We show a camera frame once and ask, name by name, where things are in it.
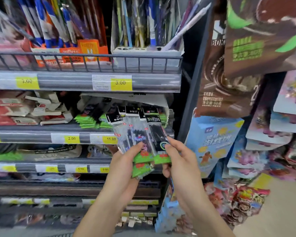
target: left hand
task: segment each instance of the left hand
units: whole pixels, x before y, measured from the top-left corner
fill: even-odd
[[[117,204],[117,208],[124,209],[132,200],[136,192],[139,180],[132,178],[133,159],[137,155],[143,143],[131,147],[125,154],[120,151],[113,155],[110,171],[106,177],[104,187],[99,197]]]

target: hand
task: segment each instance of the hand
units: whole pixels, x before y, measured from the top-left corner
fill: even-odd
[[[171,145],[166,145],[166,151],[171,158],[172,166],[163,165],[162,173],[166,178],[172,177],[174,192],[178,202],[186,214],[193,218],[193,207],[199,198],[207,198],[201,171],[198,168],[196,155],[182,142],[168,137]]]
[[[131,147],[125,154],[118,151],[113,155],[110,171],[99,197],[109,199],[118,209],[123,210],[136,192],[139,180],[132,179],[133,159],[142,147],[141,142]]]

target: chocolate snack package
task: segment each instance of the chocolate snack package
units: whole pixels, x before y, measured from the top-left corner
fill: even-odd
[[[225,75],[296,69],[296,0],[228,0]]]
[[[226,5],[227,0],[216,0],[212,12],[195,117],[248,116],[259,91],[262,75],[225,77]]]

